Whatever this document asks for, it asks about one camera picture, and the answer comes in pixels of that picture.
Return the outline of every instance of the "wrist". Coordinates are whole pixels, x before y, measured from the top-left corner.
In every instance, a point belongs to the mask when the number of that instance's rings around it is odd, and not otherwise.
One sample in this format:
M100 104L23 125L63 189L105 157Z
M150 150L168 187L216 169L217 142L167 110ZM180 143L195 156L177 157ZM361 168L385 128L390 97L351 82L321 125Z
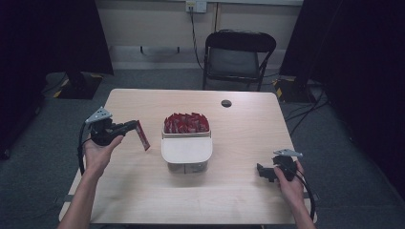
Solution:
M298 229L315 228L304 202L291 206L291 211Z
M101 175L97 171L94 171L92 168L89 168L84 171L82 178L84 177L89 180L98 181L101 178Z
M307 213L307 212L308 212L308 209L307 209L307 207L305 206L304 201L295 201L295 202L292 202L292 203L289 205L289 207L290 207L290 209L291 209L293 215L295 215L296 213L303 213L303 212L306 212L306 213Z

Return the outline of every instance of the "wooden table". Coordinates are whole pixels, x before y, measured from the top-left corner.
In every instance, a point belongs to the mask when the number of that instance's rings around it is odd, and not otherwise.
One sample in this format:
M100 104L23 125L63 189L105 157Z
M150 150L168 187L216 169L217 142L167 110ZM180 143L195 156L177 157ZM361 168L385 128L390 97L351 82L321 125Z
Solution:
M224 99L232 106L223 107ZM138 135L129 132L115 149L97 186L92 223L294 222L277 185L256 170L256 163L273 167L273 151L293 150L274 94L119 89L111 92L105 108L116 123L138 119L151 147L145 152ZM212 131L208 168L196 174L170 172L161 156L162 123L173 113L193 112L205 115ZM70 195L79 181L78 172Z

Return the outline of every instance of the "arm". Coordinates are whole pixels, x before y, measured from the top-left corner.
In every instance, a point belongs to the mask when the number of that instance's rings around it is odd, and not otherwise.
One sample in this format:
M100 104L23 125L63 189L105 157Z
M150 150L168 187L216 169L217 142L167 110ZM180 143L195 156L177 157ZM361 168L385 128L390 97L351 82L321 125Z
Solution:
M96 196L98 180L110 162L111 153L121 143L123 136L117 136L110 145L101 147L92 140L85 145L86 171L75 191L74 199L57 228L88 228Z
M301 163L297 160L297 169L304 173ZM304 186L301 181L295 177L292 181L286 180L283 172L278 167L274 168L274 173L278 177L283 198L286 200L292 215L294 216L295 223L299 229L315 228L309 212L304 203Z

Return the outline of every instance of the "black chair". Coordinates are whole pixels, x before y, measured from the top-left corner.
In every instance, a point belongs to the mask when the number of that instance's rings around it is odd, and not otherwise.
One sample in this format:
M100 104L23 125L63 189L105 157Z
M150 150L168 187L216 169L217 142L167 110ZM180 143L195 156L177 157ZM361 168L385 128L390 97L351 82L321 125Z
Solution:
M216 31L205 41L202 89L206 79L258 83L262 86L267 61L276 48L274 38L263 32ZM259 65L258 53L266 54Z

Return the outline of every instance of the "cable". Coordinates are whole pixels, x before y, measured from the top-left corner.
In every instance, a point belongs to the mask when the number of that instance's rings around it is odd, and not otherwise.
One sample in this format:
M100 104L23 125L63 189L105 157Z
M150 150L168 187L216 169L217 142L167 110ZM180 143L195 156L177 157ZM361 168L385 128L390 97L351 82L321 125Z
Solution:
M89 137L89 138L87 138L86 140L84 140L82 143L81 143L81 147L83 147L84 146L84 143L86 143L87 141L89 141L89 140L93 140L91 137Z
M286 117L285 121L290 121L290 120L292 120L292 119L295 118L295 117L299 117L299 116L301 116L301 115L305 115L306 113L315 111L315 110L317 110L317 109L319 109L319 108L321 108L321 107L323 107L323 106L325 106L325 105L327 105L327 104L329 104L329 101L328 101L328 100L327 100L325 103L323 103L322 105L320 105L320 106L314 108L313 110L312 110L312 109L309 109L309 110L306 111L306 112L302 112L302 113L300 113L300 114L296 114L296 115L294 115L294 116L292 116L292 117ZM300 109L302 109L302 108L307 108L307 107L309 107L309 106L310 106L310 104L307 105L307 106L301 107L301 108L297 108L297 109L295 109L294 111L298 111L298 110L300 110Z
M78 159L78 167L80 168L80 174L84 174L84 162L83 162L83 132L84 127L86 126L86 122L83 122L80 128L80 134L78 135L78 146L77 146L77 159Z
M312 193L311 189L309 188L309 185L301 177L299 177L297 174L295 174L295 176L298 177L298 179L304 184L304 187L307 189L309 201L310 201L309 216L313 220L313 218L315 217L315 199L313 198L313 193Z
M309 109L309 111L303 113L304 116L298 121L298 123L295 125L295 127L292 129L292 131L289 133L290 136L292 136L294 134L295 130L298 128L298 126L301 124L301 122L307 117L307 115L309 115L310 112L315 110L316 105L318 105L323 94L324 94L324 90L322 90L321 94L319 95L319 98L316 100L315 104L313 104L313 106Z
M321 55L322 48L324 47L324 44L325 44L325 42L327 40L327 37L330 34L332 23L334 23L335 18L337 16L337 13L340 11L340 8L342 7L342 4L343 4L343 0L340 0L339 5L337 6L336 11L333 13L333 16L332 16L332 18L331 18L331 20L330 20L330 22L328 24L327 31L324 33L324 35L322 37L322 41L321 41L320 46L319 46L320 48L316 51L315 56L311 60L311 65L309 67L309 74L308 75L312 75L313 69L315 68L315 63L318 61L318 58Z
M197 63L199 64L200 68L203 70L203 66L200 64L200 59L199 56L197 54L197 40L196 40L196 33L194 31L194 9L192 7L188 8L190 10L190 18L191 18L191 25L193 28L193 45L194 45L194 54L196 55L197 58Z
M217 7L215 9L215 26L214 26L214 31L217 30L217 21L218 21L218 7L220 6L219 3L217 3Z
M279 73L273 73L273 74L265 75L265 76L263 76L263 78L271 77L271 76L276 75L276 74L279 74Z

